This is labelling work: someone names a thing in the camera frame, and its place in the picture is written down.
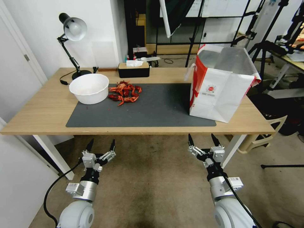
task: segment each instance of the gray desk mat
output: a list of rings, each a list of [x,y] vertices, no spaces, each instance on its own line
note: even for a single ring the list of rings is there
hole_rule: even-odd
[[[189,115],[191,84],[136,85],[142,87],[142,93],[134,103],[117,106],[120,101],[109,98],[97,104],[78,102],[66,127],[216,126],[214,120]]]

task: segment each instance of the bag handle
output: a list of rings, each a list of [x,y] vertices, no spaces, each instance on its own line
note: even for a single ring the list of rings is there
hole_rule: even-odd
[[[196,64],[195,63],[192,63],[191,66],[188,67],[188,69],[187,69],[187,71],[185,73],[185,76],[184,76],[184,81],[188,80],[190,72],[191,72],[191,70],[192,70],[193,67],[194,67],[194,70],[196,70]]]

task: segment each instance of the wooden table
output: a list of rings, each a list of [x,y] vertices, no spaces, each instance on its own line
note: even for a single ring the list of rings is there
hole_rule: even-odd
[[[248,134],[271,134],[273,128],[257,108],[245,96],[229,123],[216,122],[215,127],[88,127],[67,128],[66,123],[73,112],[77,99],[68,86],[59,82],[60,76],[73,71],[73,68],[60,68],[54,76],[37,92],[19,113],[3,128],[6,135],[33,135],[50,155],[62,172],[70,168],[46,135],[177,135],[177,134],[233,134],[225,148],[223,166],[231,159],[236,149]],[[148,78],[129,78],[132,83],[185,83],[186,68],[151,68]],[[121,79],[118,72],[102,72],[110,83]],[[66,177],[71,180],[74,174]]]
[[[266,89],[263,93],[269,94],[274,98],[292,98],[292,97],[303,97],[304,96],[304,89],[280,89],[274,90],[276,85],[279,81],[285,76],[286,72],[289,68],[293,68],[294,70],[304,73],[304,62],[294,62],[288,56],[280,56],[274,51],[270,51],[273,56],[278,57],[279,59],[283,60],[285,64],[283,65],[282,69],[278,73],[278,75],[272,80],[269,85],[269,88]]]

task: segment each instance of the crayfish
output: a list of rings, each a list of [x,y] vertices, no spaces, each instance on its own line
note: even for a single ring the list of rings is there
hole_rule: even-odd
[[[116,87],[109,88],[110,92],[115,92],[117,94],[110,94],[108,97],[113,101],[121,101],[118,105],[122,105],[123,103],[135,102],[138,99],[139,93],[142,92],[142,88],[140,86],[133,86],[128,82],[121,81],[117,83]]]

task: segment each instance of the paper bag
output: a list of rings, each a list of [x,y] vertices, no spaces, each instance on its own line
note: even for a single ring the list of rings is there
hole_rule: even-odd
[[[228,123],[251,86],[261,78],[246,49],[204,45],[194,67],[190,115]]]

